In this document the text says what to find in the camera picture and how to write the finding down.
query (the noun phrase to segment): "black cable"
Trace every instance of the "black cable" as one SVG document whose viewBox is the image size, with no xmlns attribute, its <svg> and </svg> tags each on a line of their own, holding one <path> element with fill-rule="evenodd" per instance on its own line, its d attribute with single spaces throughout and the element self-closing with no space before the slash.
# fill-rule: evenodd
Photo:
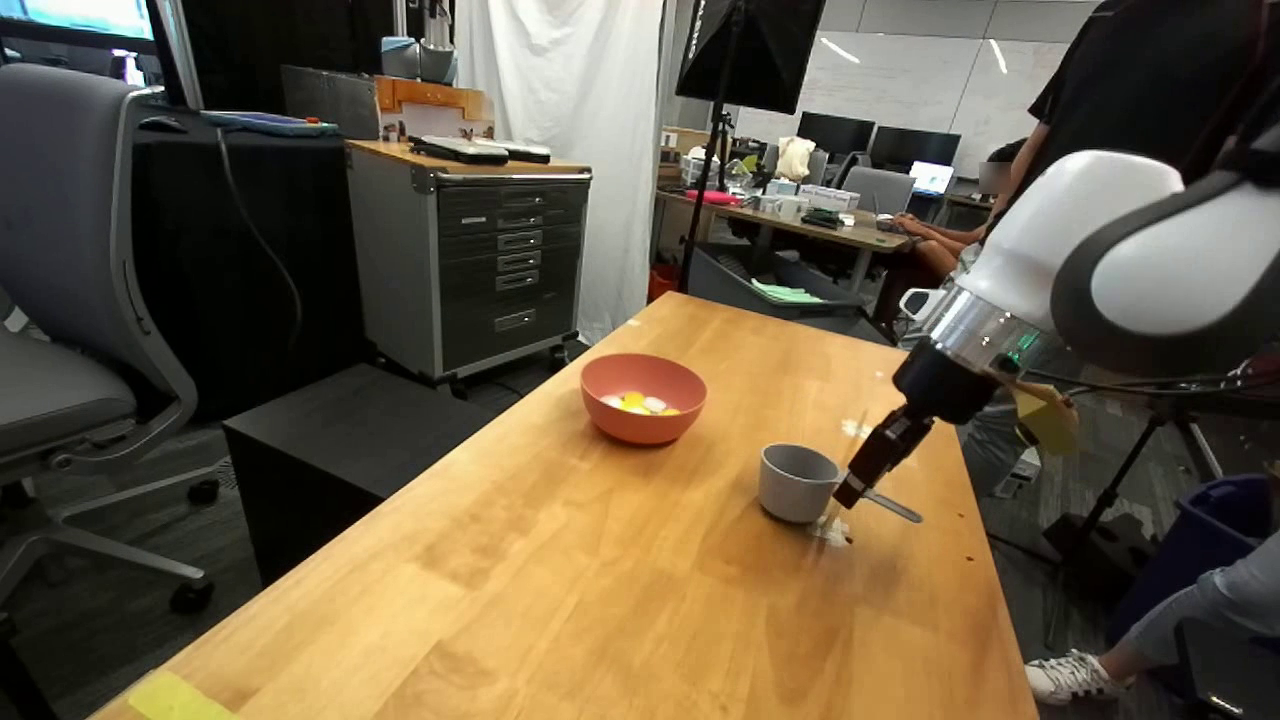
<svg viewBox="0 0 1280 720">
<path fill-rule="evenodd" d="M 1018 381 L 1032 386 L 1058 386 L 1065 394 L 1087 394 L 1087 397 L 1225 397 L 1225 394 L 1254 394 L 1254 388 L 1280 388 L 1280 372 L 1257 372 L 1257 378 L 1194 378 L 1194 381 L 1166 381 L 1166 386 L 1080 386 L 1072 378 L 1051 372 L 1023 372 Z"/>
<path fill-rule="evenodd" d="M 273 269 L 282 272 L 282 280 L 284 280 L 284 287 L 290 287 L 290 301 L 294 301 L 290 354 L 298 354 L 298 340 L 299 340 L 304 320 L 309 320 L 309 314 L 304 314 L 304 291 L 298 287 L 284 257 L 270 243 L 270 235 L 255 228 L 255 222 L 251 222 L 251 211 L 248 211 L 248 206 L 246 206 L 246 194 L 242 194 L 237 170 L 232 170 L 229 133 L 224 133 L 224 128 L 212 128 L 212 137 L 218 137 L 218 152 L 220 152 L 220 161 L 224 161 L 224 179 L 229 179 L 237 217 L 242 217 L 242 225 L 248 228 L 248 235 L 255 239 L 255 247 L 273 262 Z"/>
</svg>

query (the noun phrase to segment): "gray chair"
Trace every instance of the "gray chair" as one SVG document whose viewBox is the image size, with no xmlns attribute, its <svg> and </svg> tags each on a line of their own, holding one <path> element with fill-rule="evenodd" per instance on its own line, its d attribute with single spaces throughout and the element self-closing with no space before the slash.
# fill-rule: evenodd
<svg viewBox="0 0 1280 720">
<path fill-rule="evenodd" d="M 42 509 L 31 532 L 0 537 L 0 604 L 51 544 L 180 578 L 180 612 L 199 612 L 212 594 L 199 570 L 68 521 L 180 483 L 205 504 L 229 455 L 78 509 L 42 504 L 42 483 L 133 467 L 197 411 L 197 386 L 133 269 L 142 100 L 103 75 L 0 65 L 0 287 L 42 330 L 0 334 L 0 483 L 28 490 Z"/>
<path fill-rule="evenodd" d="M 906 211 L 911 206 L 916 179 L 886 170 L 849 170 L 839 190 L 862 195 L 862 211 Z"/>
</svg>

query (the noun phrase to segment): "bowl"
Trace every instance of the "bowl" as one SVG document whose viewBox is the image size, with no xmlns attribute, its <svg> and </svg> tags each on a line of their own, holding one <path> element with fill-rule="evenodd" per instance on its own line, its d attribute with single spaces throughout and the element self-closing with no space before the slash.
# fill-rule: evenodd
<svg viewBox="0 0 1280 720">
<path fill-rule="evenodd" d="M 593 429 L 619 443 L 671 443 L 707 401 L 707 386 L 693 367 L 644 354 L 587 359 L 581 394 Z"/>
</svg>

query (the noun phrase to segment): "mug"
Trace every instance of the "mug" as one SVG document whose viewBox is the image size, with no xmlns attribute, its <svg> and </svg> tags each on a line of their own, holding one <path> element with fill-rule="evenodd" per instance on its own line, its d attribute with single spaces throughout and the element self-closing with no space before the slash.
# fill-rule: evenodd
<svg viewBox="0 0 1280 720">
<path fill-rule="evenodd" d="M 759 455 L 759 509 L 785 524 L 817 524 L 846 467 L 806 443 L 768 443 Z"/>
</svg>

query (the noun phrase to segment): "person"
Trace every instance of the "person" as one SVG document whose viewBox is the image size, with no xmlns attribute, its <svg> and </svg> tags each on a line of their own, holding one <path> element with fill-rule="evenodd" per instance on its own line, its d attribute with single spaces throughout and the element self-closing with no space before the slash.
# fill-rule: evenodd
<svg viewBox="0 0 1280 720">
<path fill-rule="evenodd" d="M 1229 570 L 1203 572 L 1146 612 L 1107 654 L 1032 659 L 1028 685 L 1039 704 L 1118 698 L 1128 680 L 1177 666 L 1177 623 L 1208 620 L 1280 641 L 1280 464 L 1268 464 L 1274 537 Z"/>
<path fill-rule="evenodd" d="M 984 194 L 990 211 L 999 206 L 1005 172 L 1018 161 L 1022 146 L 1023 139 L 999 146 L 990 157 L 990 194 Z M 937 287 L 939 280 L 949 280 L 960 269 L 960 257 L 984 239 L 984 225 L 979 228 L 939 228 L 939 225 L 925 225 L 911 211 L 895 211 L 892 225 L 902 232 L 910 232 L 911 243 L 906 254 L 892 254 L 882 262 L 886 287 L 882 287 L 882 301 L 870 320 L 890 344 L 906 344 L 906 340 L 911 340 L 911 334 L 902 337 L 902 307 L 895 307 L 902 296 L 910 287 Z"/>
<path fill-rule="evenodd" d="M 999 146 L 990 157 L 990 194 L 984 206 L 990 211 L 999 206 L 1005 194 L 1005 172 L 1018 161 L 1018 152 L 1023 150 L 1023 139 Z M 911 254 L 945 280 L 960 269 L 960 257 L 970 247 L 978 247 L 990 235 L 990 222 L 979 228 L 939 228 L 939 225 L 925 225 L 911 211 L 895 217 L 895 228 L 911 235 Z"/>
<path fill-rule="evenodd" d="M 1274 0 L 1103 0 L 1039 90 L 998 222 L 1059 157 L 1137 152 L 1202 179 L 1280 75 Z"/>
</svg>

